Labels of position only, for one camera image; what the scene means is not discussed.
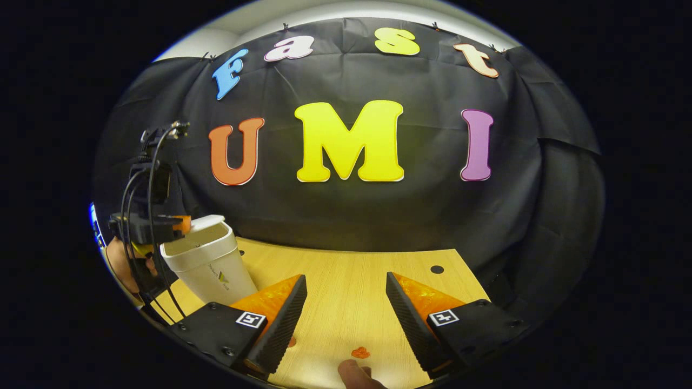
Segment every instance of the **yellow letter m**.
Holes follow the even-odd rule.
[[[397,159],[397,119],[402,113],[398,102],[373,100],[363,107],[349,131],[327,102],[298,107],[295,117],[303,121],[303,167],[298,170],[298,180],[329,179],[331,172],[322,163],[324,148],[342,180],[351,176],[365,149],[365,162],[358,169],[363,181],[400,181],[403,169]]]

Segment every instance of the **white wall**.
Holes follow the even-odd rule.
[[[243,12],[245,10],[240,8],[238,12],[224,15],[206,27],[189,34],[156,58],[155,61],[171,57],[201,57],[206,52],[209,52],[209,55],[220,55],[237,45],[282,30],[283,23],[287,23],[290,27],[313,21],[339,19],[342,17],[382,17],[413,21],[427,26],[431,26],[436,21],[438,27],[442,30],[469,37],[486,45],[493,44],[499,51],[520,45],[495,26],[458,8],[451,8],[455,11],[455,16],[452,17],[437,10],[404,3],[344,1],[292,12],[262,23],[263,19],[266,20],[266,15],[270,14],[268,9],[265,10],[266,12],[262,12],[263,9],[270,8],[272,5],[273,1],[258,1],[250,5],[253,7],[252,12]],[[244,32],[236,31],[235,33],[219,28],[220,26],[234,25],[234,18],[242,18],[243,25],[245,26],[257,27]]]
[[[471,14],[467,15],[468,19],[458,19],[441,12],[402,3],[349,1],[309,8],[274,19],[240,35],[236,45],[282,30],[284,28],[283,23],[288,24],[290,27],[313,21],[342,17],[382,17],[413,21],[427,26],[431,26],[436,21],[437,26],[442,30],[463,35],[486,45],[493,44],[499,51],[503,48],[509,49],[520,45],[492,25],[477,19]]]
[[[207,52],[209,52],[207,58],[211,55],[221,55],[232,49],[236,45],[237,39],[238,35],[229,31],[200,28],[181,39],[154,61],[175,57],[201,57]]]

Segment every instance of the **white cup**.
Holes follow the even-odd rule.
[[[255,292],[233,230],[221,215],[192,220],[184,238],[161,244],[161,255],[205,304],[230,305]]]

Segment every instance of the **wooden table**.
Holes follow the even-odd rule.
[[[336,371],[360,346],[371,354],[356,359],[372,368],[372,378],[389,389],[431,382],[421,369],[385,294],[388,271],[404,275],[464,302],[488,299],[456,250],[360,253],[292,248],[237,238],[243,261],[258,289],[305,274],[308,296],[287,349],[269,382],[285,388],[343,389]],[[430,268],[442,266],[444,272]],[[171,286],[185,312],[204,303],[180,280]],[[175,321],[182,317],[167,291],[157,301]]]

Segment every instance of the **black cloth backdrop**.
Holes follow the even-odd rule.
[[[420,53],[382,53],[374,45],[380,27],[410,31]],[[314,37],[312,54],[264,61],[277,42],[298,35]],[[498,78],[479,74],[453,48],[465,43],[489,56]],[[217,100],[212,74],[243,48],[249,53],[236,73],[240,81]],[[361,153],[346,181],[325,155],[331,178],[299,182],[303,133],[295,109],[328,102],[350,128],[371,100],[403,105],[397,145],[404,179],[360,180]],[[494,119],[486,181],[459,177],[468,150],[463,109]],[[254,117],[265,119],[255,176],[224,186],[212,175],[208,134],[233,126],[228,164],[237,168],[243,159],[237,126]],[[189,136],[168,142],[161,153],[174,174],[158,212],[224,215],[237,236],[290,246],[455,248],[491,299],[534,328],[579,281],[599,235],[605,192],[594,132],[559,77],[521,46],[499,53],[416,23],[346,18],[292,26],[213,60],[155,62],[113,108],[103,131],[93,173],[99,220],[120,210],[142,131],[178,119],[190,122]]]

